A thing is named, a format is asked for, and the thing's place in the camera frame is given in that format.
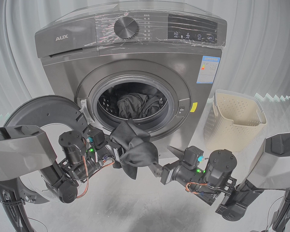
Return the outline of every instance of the washing machine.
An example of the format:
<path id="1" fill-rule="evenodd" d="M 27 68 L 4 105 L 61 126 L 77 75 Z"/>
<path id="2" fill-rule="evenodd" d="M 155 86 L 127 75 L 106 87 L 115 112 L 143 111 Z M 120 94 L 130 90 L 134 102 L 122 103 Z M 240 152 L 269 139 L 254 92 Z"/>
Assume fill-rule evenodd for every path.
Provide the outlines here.
<path id="1" fill-rule="evenodd" d="M 112 94 L 154 95 L 159 110 L 133 120 L 150 133 L 160 158 L 174 157 L 167 146 L 187 148 L 226 28 L 220 17 L 184 3 L 118 2 L 71 12 L 35 34 L 37 55 L 59 97 L 33 99 L 6 125 L 59 124 L 84 135 L 90 128 L 109 135 L 127 120 L 112 106 Z"/>

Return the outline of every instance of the energy label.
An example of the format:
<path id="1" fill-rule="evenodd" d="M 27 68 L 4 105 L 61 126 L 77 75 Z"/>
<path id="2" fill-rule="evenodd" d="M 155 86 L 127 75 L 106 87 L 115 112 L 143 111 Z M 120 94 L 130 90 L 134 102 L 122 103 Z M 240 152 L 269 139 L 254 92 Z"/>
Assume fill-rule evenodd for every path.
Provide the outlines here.
<path id="1" fill-rule="evenodd" d="M 220 57 L 203 56 L 197 84 L 212 84 L 220 63 Z"/>

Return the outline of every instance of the floor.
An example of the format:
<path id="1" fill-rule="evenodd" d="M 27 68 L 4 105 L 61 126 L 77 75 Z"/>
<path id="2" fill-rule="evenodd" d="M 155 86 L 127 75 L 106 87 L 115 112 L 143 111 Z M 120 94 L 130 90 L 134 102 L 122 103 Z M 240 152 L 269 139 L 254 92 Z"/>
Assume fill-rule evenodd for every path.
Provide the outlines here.
<path id="1" fill-rule="evenodd" d="M 262 106 L 268 125 L 242 152 L 234 153 L 238 165 L 232 176 L 240 183 L 246 176 L 250 163 L 265 137 L 290 131 L 290 100 L 269 102 Z M 211 153 L 203 141 L 203 126 L 211 103 L 206 105 L 203 116 L 190 145 L 204 150 L 204 156 Z M 172 163 L 175 158 L 160 160 L 161 165 Z M 120 231 L 120 232 L 250 232 L 266 228 L 267 214 L 271 204 L 284 192 L 265 191 L 247 209 L 245 216 L 237 222 L 228 222 L 215 210 L 221 202 L 220 195 L 212 206 L 196 196 L 187 193 L 177 182 L 162 185 L 149 168 L 139 168 L 136 181 L 131 180 L 121 169 L 105 168 L 90 180 L 88 193 L 71 204 L 50 202 L 42 205 L 26 204 L 27 215 L 43 222 L 48 231 Z M 271 211 L 279 207 L 277 201 Z M 2 208 L 0 208 L 2 231 L 13 231 Z M 32 221 L 37 232 L 46 229 Z"/>

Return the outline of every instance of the robotic arm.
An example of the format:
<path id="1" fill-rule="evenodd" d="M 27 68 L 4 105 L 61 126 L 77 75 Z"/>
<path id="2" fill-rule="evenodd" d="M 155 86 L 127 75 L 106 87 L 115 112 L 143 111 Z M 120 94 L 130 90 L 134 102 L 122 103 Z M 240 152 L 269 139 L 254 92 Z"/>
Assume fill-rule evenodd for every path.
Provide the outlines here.
<path id="1" fill-rule="evenodd" d="M 21 194 L 19 176 L 39 170 L 48 189 L 63 203 L 71 203 L 77 198 L 78 181 L 86 182 L 104 167 L 104 161 L 112 159 L 115 161 L 113 167 L 121 168 L 120 157 L 124 148 L 105 138 L 99 129 L 90 131 L 87 141 L 78 131 L 65 132 L 60 135 L 59 144 L 66 158 L 58 164 L 46 133 L 37 126 L 0 128 L 0 200 L 17 232 L 34 231 L 23 206 L 25 202 L 33 203 L 33 199 L 26 199 L 27 196 Z M 290 186 L 290 179 L 286 179 L 290 175 L 288 168 L 274 171 L 282 165 L 281 162 L 290 159 L 290 133 L 265 139 L 248 176 L 237 188 L 237 180 L 231 177 L 237 160 L 230 151 L 212 152 L 205 170 L 202 170 L 198 165 L 204 157 L 199 148 L 191 146 L 185 151 L 173 147 L 168 149 L 179 160 L 163 167 L 153 162 L 149 168 L 154 176 L 160 177 L 164 185 L 178 181 L 186 191 L 209 205 L 220 193 L 224 193 L 224 200 L 216 212 L 229 221 L 242 218 L 247 207 L 264 189 L 285 189 Z M 273 230 L 280 232 L 285 227 L 290 218 L 289 203 L 290 194 L 287 190 L 284 203 L 270 224 Z"/>

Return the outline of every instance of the white curtain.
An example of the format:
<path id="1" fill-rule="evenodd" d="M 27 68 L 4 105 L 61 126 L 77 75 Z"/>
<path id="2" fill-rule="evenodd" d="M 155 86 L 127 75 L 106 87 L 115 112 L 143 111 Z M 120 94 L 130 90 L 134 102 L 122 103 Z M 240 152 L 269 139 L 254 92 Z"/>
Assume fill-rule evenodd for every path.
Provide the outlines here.
<path id="1" fill-rule="evenodd" d="M 30 98 L 53 94 L 36 55 L 34 34 L 82 7 L 114 1 L 4 0 L 0 28 L 0 125 Z M 290 95 L 289 0 L 186 0 L 228 23 L 216 89 L 254 96 Z"/>

